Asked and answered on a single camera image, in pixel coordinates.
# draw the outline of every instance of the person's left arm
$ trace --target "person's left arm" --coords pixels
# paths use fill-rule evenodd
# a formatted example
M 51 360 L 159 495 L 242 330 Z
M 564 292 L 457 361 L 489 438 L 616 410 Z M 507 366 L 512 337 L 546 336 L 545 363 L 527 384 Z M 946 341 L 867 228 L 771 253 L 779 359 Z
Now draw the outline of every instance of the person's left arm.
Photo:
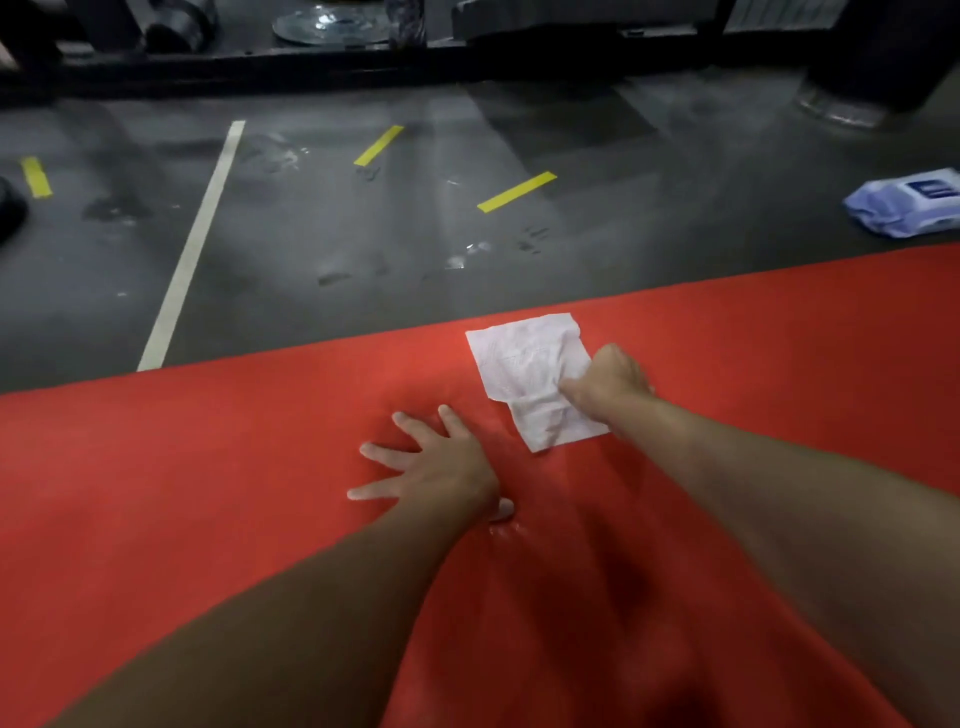
M 447 552 L 497 512 L 483 449 L 453 410 L 440 415 L 449 437 L 394 416 L 421 452 L 361 448 L 402 473 L 349 493 L 398 498 L 386 515 L 182 627 L 51 727 L 376 726 Z

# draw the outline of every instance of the hand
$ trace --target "hand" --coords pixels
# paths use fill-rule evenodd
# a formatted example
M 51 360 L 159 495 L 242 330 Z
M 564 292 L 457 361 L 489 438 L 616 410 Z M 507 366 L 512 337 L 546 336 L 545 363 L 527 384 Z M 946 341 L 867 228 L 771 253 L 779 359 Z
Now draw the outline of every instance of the hand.
M 618 402 L 654 396 L 640 365 L 616 344 L 597 352 L 581 378 L 561 381 L 560 391 L 574 407 L 604 425 L 612 424 L 612 411 Z
M 493 521 L 510 518 L 514 504 L 500 497 L 500 483 L 479 441 L 450 407 L 444 404 L 439 412 L 449 437 L 427 423 L 395 413 L 396 426 L 410 435 L 421 451 L 403 452 L 364 443 L 360 446 L 361 455 L 403 475 L 354 488 L 347 497 L 430 501 L 443 507 L 463 508 L 471 521 L 483 516 Z

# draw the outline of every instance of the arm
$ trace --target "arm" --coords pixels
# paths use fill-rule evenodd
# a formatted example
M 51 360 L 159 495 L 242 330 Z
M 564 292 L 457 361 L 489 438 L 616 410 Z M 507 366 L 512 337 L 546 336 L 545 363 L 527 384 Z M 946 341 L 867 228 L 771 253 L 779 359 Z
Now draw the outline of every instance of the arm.
M 960 499 L 659 400 L 616 345 L 561 389 L 730 531 L 907 718 L 960 725 Z
M 449 438 L 395 415 L 422 452 L 361 448 L 403 471 L 349 493 L 399 498 L 385 516 L 182 627 L 52 726 L 376 726 L 438 568 L 497 507 L 480 444 L 449 407 L 441 417 Z

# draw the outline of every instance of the forearm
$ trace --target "forearm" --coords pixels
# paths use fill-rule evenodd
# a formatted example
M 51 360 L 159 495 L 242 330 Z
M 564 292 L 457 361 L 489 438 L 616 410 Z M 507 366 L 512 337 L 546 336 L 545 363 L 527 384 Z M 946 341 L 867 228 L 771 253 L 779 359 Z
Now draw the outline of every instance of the forearm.
M 466 510 L 401 501 L 370 527 L 196 619 L 56 728 L 375 726 Z
M 918 724 L 960 700 L 960 501 L 850 458 L 637 395 L 610 422 L 736 538 Z

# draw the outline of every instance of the red mat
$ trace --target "red mat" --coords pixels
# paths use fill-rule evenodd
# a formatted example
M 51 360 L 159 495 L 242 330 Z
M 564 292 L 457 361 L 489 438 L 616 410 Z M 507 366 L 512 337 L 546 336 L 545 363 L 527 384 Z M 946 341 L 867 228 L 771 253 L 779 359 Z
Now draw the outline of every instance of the red mat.
M 711 417 L 960 485 L 960 246 L 721 279 L 0 399 L 0 725 L 370 521 L 395 409 L 448 402 L 518 505 L 428 597 L 388 726 L 894 726 L 738 548 L 612 436 L 530 455 L 464 331 L 570 311 Z

